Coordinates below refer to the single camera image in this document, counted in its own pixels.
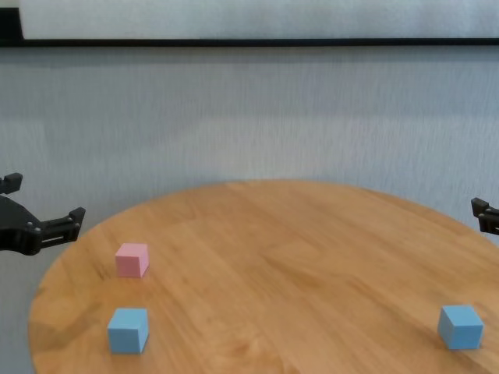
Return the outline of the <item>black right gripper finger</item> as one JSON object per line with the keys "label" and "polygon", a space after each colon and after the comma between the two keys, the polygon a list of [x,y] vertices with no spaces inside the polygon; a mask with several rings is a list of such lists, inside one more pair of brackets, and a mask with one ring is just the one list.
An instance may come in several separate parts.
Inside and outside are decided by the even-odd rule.
{"label": "black right gripper finger", "polygon": [[498,234],[498,209],[478,197],[471,199],[473,216],[479,221],[480,231],[492,235]]}

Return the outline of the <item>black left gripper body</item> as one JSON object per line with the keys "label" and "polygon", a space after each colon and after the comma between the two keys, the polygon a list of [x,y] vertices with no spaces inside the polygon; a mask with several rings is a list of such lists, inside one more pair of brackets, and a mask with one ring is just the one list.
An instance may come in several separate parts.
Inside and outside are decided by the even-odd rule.
{"label": "black left gripper body", "polygon": [[1,250],[34,256],[41,250],[41,222],[26,208],[1,196]]}

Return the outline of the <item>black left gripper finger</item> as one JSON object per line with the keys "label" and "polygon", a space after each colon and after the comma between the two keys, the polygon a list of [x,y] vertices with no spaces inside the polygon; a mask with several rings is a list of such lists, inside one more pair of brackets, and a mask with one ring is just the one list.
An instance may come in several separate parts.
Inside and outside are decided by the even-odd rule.
{"label": "black left gripper finger", "polygon": [[12,173],[5,175],[0,180],[0,193],[11,194],[20,190],[23,181],[23,175],[20,173]]}
{"label": "black left gripper finger", "polygon": [[45,249],[75,242],[78,239],[85,214],[86,210],[78,207],[70,211],[65,217],[40,222],[38,225],[41,229],[40,248]]}

